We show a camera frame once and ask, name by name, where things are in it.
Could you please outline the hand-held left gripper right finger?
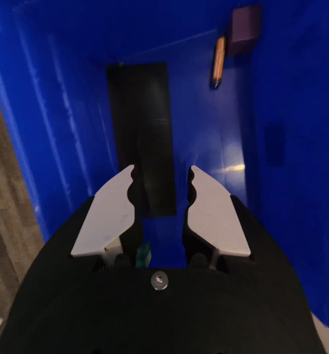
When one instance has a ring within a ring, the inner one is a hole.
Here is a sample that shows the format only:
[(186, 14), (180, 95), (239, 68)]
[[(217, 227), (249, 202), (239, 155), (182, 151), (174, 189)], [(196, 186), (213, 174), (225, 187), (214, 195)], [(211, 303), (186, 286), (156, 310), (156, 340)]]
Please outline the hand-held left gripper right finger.
[(249, 261), (251, 250), (235, 210), (232, 195), (197, 166), (189, 167), (188, 202), (183, 245), (188, 267), (203, 261), (223, 270), (226, 259)]

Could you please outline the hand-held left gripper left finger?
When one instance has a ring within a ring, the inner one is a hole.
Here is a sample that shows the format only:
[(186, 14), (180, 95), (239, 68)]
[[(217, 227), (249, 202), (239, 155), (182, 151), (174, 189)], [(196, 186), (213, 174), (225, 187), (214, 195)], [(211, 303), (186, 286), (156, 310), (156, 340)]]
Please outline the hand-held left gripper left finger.
[(73, 258), (100, 256), (113, 265), (124, 254), (135, 265), (143, 242), (137, 189), (137, 168), (129, 165), (96, 192), (71, 250)]

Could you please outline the black rectangular slab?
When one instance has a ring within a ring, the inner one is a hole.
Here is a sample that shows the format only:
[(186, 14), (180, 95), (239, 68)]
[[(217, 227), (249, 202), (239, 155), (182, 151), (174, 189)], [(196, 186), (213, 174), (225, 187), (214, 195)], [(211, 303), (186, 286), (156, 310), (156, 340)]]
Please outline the black rectangular slab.
[(106, 67), (118, 166), (134, 165), (128, 195), (142, 218), (175, 216), (176, 184), (166, 63)]

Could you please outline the blue plastic bin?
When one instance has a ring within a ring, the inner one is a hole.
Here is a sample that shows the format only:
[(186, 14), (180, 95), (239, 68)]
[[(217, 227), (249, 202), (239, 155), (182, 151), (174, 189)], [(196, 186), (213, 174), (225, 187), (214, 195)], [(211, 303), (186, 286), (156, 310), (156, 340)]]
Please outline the blue plastic bin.
[[(256, 4), (255, 48), (228, 57), (233, 10)], [(43, 240), (119, 171), (106, 66), (157, 62), (178, 205), (190, 165), (217, 178), (329, 328), (329, 1), (0, 1), (0, 108)]]

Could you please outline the small green block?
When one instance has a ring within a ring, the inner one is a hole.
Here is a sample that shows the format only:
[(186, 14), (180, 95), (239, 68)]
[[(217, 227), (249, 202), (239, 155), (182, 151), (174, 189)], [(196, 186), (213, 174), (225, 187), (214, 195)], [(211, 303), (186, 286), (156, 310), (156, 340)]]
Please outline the small green block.
[(141, 244), (136, 250), (135, 268), (148, 268), (152, 258), (150, 243)]

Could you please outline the orange pencil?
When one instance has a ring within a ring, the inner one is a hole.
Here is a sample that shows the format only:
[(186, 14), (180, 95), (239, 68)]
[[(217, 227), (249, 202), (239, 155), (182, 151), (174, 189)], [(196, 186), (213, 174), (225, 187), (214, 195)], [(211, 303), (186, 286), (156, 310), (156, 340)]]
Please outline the orange pencil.
[(218, 38), (215, 47), (215, 56), (211, 78), (211, 86), (213, 89), (218, 89), (221, 84), (225, 58), (225, 45), (226, 38), (224, 36)]

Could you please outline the purple block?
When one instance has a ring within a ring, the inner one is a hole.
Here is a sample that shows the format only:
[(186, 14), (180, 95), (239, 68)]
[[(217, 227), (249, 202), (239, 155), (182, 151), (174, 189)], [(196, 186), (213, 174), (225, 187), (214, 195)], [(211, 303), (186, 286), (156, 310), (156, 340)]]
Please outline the purple block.
[(234, 57), (250, 53), (261, 34), (260, 4), (235, 8), (227, 31), (226, 55)]

